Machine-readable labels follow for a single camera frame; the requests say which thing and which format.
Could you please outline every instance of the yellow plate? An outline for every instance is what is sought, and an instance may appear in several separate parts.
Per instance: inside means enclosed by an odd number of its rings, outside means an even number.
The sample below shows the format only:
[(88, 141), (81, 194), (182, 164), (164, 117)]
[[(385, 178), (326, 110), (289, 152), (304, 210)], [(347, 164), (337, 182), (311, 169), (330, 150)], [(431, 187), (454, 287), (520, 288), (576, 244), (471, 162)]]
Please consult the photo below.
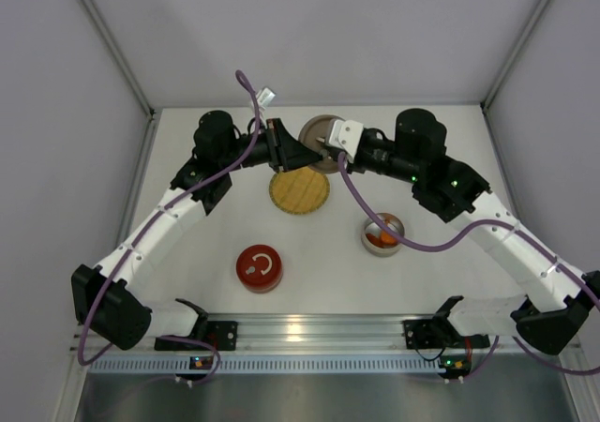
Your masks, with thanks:
[(277, 173), (271, 178), (269, 195), (281, 211), (308, 214), (323, 206), (329, 197), (329, 180), (308, 167)]

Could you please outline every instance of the white connector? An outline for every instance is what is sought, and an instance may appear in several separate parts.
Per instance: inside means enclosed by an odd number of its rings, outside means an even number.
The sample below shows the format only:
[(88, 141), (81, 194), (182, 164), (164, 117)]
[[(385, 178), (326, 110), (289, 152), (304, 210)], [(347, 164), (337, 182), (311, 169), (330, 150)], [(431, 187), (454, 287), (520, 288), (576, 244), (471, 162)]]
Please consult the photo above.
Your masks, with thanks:
[(333, 120), (327, 131), (325, 144), (346, 152), (349, 162), (354, 162), (364, 126), (354, 120)]
[(256, 100), (259, 103), (259, 108), (261, 109), (261, 111), (266, 110), (276, 96), (277, 94), (268, 87), (264, 87), (259, 92), (257, 92)]

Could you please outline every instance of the orange food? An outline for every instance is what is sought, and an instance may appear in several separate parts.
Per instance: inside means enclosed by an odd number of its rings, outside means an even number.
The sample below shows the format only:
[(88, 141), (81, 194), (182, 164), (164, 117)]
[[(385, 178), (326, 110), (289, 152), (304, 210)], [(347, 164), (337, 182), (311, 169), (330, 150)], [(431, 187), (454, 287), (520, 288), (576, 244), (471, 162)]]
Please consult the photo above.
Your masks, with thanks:
[(379, 247), (380, 249), (385, 249), (385, 245), (383, 244), (382, 240), (379, 237), (377, 237), (375, 234), (367, 233), (366, 236), (367, 236), (368, 242), (373, 244), (375, 247)]
[[(389, 219), (386, 219), (384, 222), (385, 222), (385, 225), (390, 227)], [(382, 230), (382, 233), (380, 234), (379, 239), (382, 242), (382, 244), (385, 244), (386, 246), (393, 247), (393, 246), (398, 245), (397, 240), (394, 239), (390, 234), (386, 233), (384, 230)]]

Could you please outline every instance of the gray wall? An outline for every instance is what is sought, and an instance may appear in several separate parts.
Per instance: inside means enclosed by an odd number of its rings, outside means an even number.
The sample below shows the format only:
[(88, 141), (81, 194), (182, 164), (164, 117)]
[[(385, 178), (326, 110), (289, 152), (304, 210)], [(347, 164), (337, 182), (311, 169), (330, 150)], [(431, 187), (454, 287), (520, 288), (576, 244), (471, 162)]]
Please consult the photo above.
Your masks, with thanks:
[(48, 420), (69, 277), (115, 241), (144, 117), (75, 0), (0, 0), (2, 420)]
[[(585, 271), (600, 268), (599, 54), (600, 0), (555, 0), (490, 114), (521, 216)], [(581, 337), (597, 366), (597, 314)]]
[(96, 0), (157, 107), (479, 102), (536, 0)]

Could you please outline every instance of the red button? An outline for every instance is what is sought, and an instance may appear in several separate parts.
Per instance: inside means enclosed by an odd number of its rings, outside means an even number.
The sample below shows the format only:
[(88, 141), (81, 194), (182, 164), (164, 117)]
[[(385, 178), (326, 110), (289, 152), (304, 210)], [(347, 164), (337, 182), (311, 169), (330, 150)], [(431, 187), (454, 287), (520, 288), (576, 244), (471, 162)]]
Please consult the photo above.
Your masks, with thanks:
[(281, 258), (269, 246), (252, 246), (240, 254), (235, 264), (237, 277), (254, 293), (267, 293), (281, 281)]

